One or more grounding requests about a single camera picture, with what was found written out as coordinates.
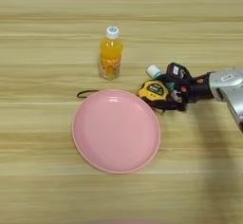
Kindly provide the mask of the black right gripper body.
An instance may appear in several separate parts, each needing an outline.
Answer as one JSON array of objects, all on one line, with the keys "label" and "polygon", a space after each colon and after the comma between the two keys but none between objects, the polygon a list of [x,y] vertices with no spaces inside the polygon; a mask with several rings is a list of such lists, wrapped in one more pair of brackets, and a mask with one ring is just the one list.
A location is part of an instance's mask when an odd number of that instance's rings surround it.
[{"label": "black right gripper body", "polygon": [[172,76],[174,80],[172,98],[176,102],[196,103],[214,97],[209,86],[209,73],[197,77],[192,77],[189,73],[172,74]]}]

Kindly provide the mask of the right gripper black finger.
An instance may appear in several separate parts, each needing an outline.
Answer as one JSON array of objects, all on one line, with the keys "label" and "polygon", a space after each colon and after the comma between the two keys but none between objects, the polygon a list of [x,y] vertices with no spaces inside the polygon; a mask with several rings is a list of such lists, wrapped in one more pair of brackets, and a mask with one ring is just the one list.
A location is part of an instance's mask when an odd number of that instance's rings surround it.
[{"label": "right gripper black finger", "polygon": [[166,110],[177,110],[177,111],[185,111],[186,110],[186,102],[176,102],[176,101],[164,101],[164,100],[156,100],[150,101],[148,103],[151,107],[160,109],[162,111]]},{"label": "right gripper black finger", "polygon": [[169,74],[160,74],[158,75],[156,80],[162,82],[163,84],[169,84],[175,81],[174,78]]}]

